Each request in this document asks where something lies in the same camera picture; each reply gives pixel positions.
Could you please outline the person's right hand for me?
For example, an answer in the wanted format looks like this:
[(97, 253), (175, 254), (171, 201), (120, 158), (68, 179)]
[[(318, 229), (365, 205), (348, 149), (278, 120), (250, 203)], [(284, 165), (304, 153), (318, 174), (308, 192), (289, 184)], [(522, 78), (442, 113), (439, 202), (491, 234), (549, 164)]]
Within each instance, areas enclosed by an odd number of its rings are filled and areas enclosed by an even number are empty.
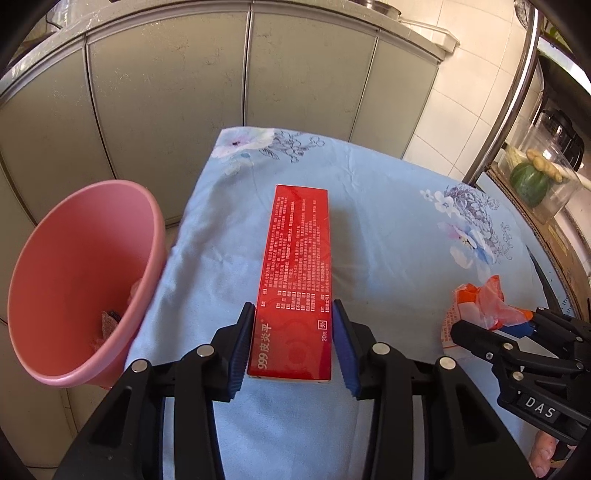
[(538, 431), (529, 455), (529, 464), (537, 478), (543, 478), (551, 469), (552, 458), (558, 440), (543, 431)]

